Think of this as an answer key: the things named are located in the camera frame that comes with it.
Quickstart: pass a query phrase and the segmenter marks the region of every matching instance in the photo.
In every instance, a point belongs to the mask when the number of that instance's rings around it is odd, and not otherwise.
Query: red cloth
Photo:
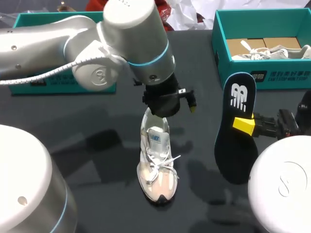
[[[108,0],[89,0],[88,4],[86,5],[86,11],[102,11],[107,2]],[[164,13],[169,14],[171,12],[171,8],[169,7],[169,5],[166,3],[165,0],[155,0],[155,3],[160,16],[165,17],[163,15]],[[171,26],[165,23],[164,21],[163,25],[166,31],[173,30],[173,28],[171,28]]]

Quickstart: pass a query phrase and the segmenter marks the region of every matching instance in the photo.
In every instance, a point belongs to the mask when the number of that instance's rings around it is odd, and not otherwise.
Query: blue ring
[[[53,232],[56,230],[56,228],[58,227],[58,225],[59,225],[60,221],[62,220],[62,218],[63,218],[63,216],[64,216],[64,213],[65,213],[65,211],[66,211],[67,199],[68,199],[68,193],[67,193],[67,186],[66,186],[66,184],[65,184],[65,189],[66,189],[66,200],[65,200],[65,206],[64,206],[63,212],[62,212],[62,214],[61,214],[59,220],[57,221],[57,223],[56,223],[55,226],[53,227],[53,229],[50,231],[50,233],[53,233]]]
[[[163,57],[168,49],[169,49],[169,42],[167,42],[167,45],[166,45],[164,51],[158,57],[153,59],[152,61],[146,62],[146,63],[141,63],[141,64],[135,64],[135,63],[128,62],[128,64],[135,66],[135,67],[144,67],[144,66],[151,65],[152,63],[157,62],[161,57]]]

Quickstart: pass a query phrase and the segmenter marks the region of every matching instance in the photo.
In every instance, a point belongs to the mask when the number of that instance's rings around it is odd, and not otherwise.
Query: brown cardboard
[[[278,45],[282,45],[289,49],[301,49],[296,37],[264,38],[263,41],[268,49],[271,49]]]
[[[263,39],[247,39],[246,42],[252,49],[266,48]]]
[[[249,51],[241,44],[242,40],[244,40],[252,49],[265,47],[263,39],[228,39],[227,44],[231,57],[239,54],[249,54]]]

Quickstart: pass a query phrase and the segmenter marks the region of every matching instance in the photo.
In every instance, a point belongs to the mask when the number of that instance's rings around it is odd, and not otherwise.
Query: black insole
[[[252,118],[255,97],[256,83],[250,74],[235,73],[227,79],[214,155],[220,173],[233,184],[247,183],[258,157],[253,137],[233,128],[235,117]]]

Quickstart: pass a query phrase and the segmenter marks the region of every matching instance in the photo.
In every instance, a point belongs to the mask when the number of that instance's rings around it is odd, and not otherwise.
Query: white cylinder
[[[251,208],[270,233],[311,232],[311,136],[292,136],[269,146],[249,177]]]
[[[175,59],[154,0],[109,0],[102,28],[105,42],[143,84],[157,85],[174,72]]]
[[[73,233],[72,193],[44,145],[0,125],[0,232]]]

